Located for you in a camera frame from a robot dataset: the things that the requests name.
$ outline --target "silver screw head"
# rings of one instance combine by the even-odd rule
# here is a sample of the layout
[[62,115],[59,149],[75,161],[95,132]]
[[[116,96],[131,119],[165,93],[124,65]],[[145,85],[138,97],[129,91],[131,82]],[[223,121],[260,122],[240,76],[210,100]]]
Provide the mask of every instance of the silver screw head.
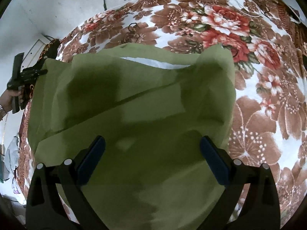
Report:
[[43,166],[44,166],[44,165],[43,165],[42,163],[39,163],[36,167],[37,167],[37,169],[40,170]]
[[66,159],[66,160],[64,161],[64,164],[68,166],[68,165],[71,165],[72,162],[73,162],[73,160],[71,160],[71,159]]
[[237,166],[239,166],[239,165],[242,164],[242,162],[241,162],[240,159],[234,159],[234,160],[233,160],[233,163],[234,163],[235,165],[237,165]]
[[270,168],[270,166],[267,163],[263,163],[262,167],[266,170],[268,170]]

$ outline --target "green cloth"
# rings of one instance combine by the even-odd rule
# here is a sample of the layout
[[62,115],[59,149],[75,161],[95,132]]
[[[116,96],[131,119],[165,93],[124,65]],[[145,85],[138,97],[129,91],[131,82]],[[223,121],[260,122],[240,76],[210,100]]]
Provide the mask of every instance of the green cloth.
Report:
[[[161,69],[120,57],[190,65]],[[82,191],[111,230],[196,229],[220,198],[199,142],[226,149],[235,102],[229,50],[175,54],[141,44],[47,59],[28,139],[36,162],[59,165],[97,135],[106,151]]]

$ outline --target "wristwatch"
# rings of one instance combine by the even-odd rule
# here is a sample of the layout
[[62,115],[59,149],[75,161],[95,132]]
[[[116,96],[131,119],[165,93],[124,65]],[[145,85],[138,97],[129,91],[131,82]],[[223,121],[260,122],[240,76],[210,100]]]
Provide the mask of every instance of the wristwatch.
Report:
[[4,118],[4,116],[6,115],[7,113],[5,112],[5,110],[3,109],[2,105],[0,105],[0,118],[1,120]]

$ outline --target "white cord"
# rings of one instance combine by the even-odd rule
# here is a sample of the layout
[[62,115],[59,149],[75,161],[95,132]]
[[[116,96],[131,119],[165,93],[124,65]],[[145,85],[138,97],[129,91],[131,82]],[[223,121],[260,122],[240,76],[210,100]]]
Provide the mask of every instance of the white cord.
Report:
[[246,16],[250,16],[250,17],[261,17],[261,14],[262,14],[262,11],[261,11],[261,9],[259,8],[259,6],[253,1],[253,0],[250,0],[250,1],[252,1],[254,4],[255,4],[255,6],[256,6],[256,8],[258,9],[258,11],[259,11],[259,15],[257,15],[257,16],[253,16],[253,15],[249,15],[248,13],[245,13],[244,11],[242,11],[242,9],[244,8],[237,0],[235,0],[236,1],[236,3],[238,4],[238,6],[239,6],[239,8],[241,9],[241,13],[243,13],[243,14],[245,14]]

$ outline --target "bed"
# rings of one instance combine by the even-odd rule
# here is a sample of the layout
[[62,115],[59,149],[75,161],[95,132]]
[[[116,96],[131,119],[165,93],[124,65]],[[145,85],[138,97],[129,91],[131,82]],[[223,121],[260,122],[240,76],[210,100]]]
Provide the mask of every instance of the bed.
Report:
[[[270,165],[284,226],[307,193],[306,36],[298,11],[281,0],[132,0],[76,27],[62,39],[56,59],[70,62],[76,54],[124,43],[186,54],[214,44],[229,49],[237,92],[229,155],[251,166]],[[36,165],[27,140],[30,113],[31,102],[20,126],[16,170],[25,197]],[[245,186],[230,220],[239,215],[247,191]]]

